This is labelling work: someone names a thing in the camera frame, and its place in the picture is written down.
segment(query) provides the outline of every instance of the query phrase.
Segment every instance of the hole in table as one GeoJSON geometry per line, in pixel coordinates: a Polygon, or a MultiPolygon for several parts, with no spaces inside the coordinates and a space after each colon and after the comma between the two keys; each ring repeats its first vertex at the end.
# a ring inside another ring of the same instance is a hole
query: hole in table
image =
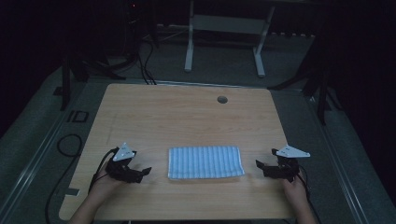
{"type": "Polygon", "coordinates": [[[218,97],[218,102],[221,103],[221,104],[227,104],[228,99],[225,96],[219,96],[218,97]]]}

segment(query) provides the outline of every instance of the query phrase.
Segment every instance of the human hand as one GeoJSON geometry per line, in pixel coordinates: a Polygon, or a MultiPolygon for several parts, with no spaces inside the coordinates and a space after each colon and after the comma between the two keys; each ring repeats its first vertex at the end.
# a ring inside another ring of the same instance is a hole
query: human hand
{"type": "Polygon", "coordinates": [[[123,185],[125,182],[116,180],[106,172],[107,162],[103,165],[99,174],[94,181],[91,191],[88,194],[88,199],[98,206],[105,202],[118,187],[123,185]]]}
{"type": "Polygon", "coordinates": [[[298,223],[316,224],[317,222],[306,198],[305,183],[303,180],[295,176],[291,183],[287,179],[281,179],[281,183],[285,190],[286,198],[296,214],[298,223]]]}
{"type": "Polygon", "coordinates": [[[91,191],[79,206],[75,214],[70,218],[70,224],[91,223],[99,207],[109,198],[116,189],[124,182],[111,178],[106,172],[107,162],[103,165],[91,191]]]}
{"type": "Polygon", "coordinates": [[[309,209],[309,203],[306,198],[305,185],[303,181],[297,176],[290,183],[287,179],[281,179],[283,190],[285,191],[286,198],[294,211],[309,209]]]}

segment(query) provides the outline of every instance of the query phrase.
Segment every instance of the metal stand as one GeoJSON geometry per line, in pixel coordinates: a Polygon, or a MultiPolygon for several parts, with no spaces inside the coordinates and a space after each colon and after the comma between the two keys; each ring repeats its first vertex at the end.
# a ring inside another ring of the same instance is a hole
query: metal stand
{"type": "Polygon", "coordinates": [[[271,19],[274,15],[275,7],[271,7],[266,20],[254,20],[246,18],[230,18],[206,15],[194,15],[194,1],[190,0],[190,25],[189,25],[189,44],[187,46],[186,63],[184,70],[190,72],[192,69],[192,55],[194,51],[193,31],[207,30],[231,32],[240,34],[260,35],[260,42],[253,48],[253,55],[256,62],[257,74],[264,77],[264,67],[262,65],[262,46],[268,33],[271,19]]]}

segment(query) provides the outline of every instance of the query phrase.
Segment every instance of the blue striped towel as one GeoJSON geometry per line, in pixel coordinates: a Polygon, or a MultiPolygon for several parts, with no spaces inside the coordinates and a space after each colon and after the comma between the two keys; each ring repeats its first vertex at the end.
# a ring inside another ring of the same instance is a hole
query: blue striped towel
{"type": "Polygon", "coordinates": [[[222,178],[244,175],[239,148],[235,146],[172,147],[171,179],[222,178]]]}

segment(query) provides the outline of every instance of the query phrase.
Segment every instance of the gray carpet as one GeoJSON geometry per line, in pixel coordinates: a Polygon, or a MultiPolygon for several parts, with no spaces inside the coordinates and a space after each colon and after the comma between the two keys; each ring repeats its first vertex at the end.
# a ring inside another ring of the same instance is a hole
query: gray carpet
{"type": "MultiPolygon", "coordinates": [[[[188,82],[265,88],[292,77],[311,43],[312,39],[304,37],[270,35],[262,53],[267,76],[259,78],[256,76],[251,48],[248,47],[250,43],[240,47],[234,43],[198,39],[192,71],[185,73],[183,68],[187,47],[182,34],[160,43],[160,48],[153,51],[148,61],[148,70],[160,84],[188,82]]],[[[149,45],[142,47],[141,54],[146,59],[149,45]]],[[[123,82],[144,84],[136,65],[118,73],[128,77],[123,82]]],[[[60,112],[61,98],[52,96],[60,80],[60,70],[49,76],[1,139],[2,204],[9,198],[23,168],[35,152],[47,148],[30,187],[21,193],[21,201],[16,201],[15,209],[10,211],[9,223],[45,223],[46,200],[72,160],[57,151],[56,142],[70,133],[79,134],[85,142],[106,86],[114,82],[98,75],[92,75],[87,84],[74,81],[73,101],[66,111],[60,112]],[[71,110],[89,112],[87,122],[67,122],[71,110]]],[[[298,91],[303,84],[300,82],[284,91],[273,91],[273,96],[288,142],[312,155],[312,158],[299,162],[308,172],[312,202],[322,223],[392,223],[396,220],[395,208],[346,115],[332,107],[331,111],[326,111],[327,126],[322,127],[315,116],[316,103],[304,98],[298,91]]],[[[78,141],[67,138],[61,147],[73,154],[78,150],[78,141]]],[[[72,172],[69,172],[51,198],[51,223],[64,223],[59,219],[58,212],[71,176],[72,172]]],[[[235,222],[284,223],[282,220],[235,222]]]]}

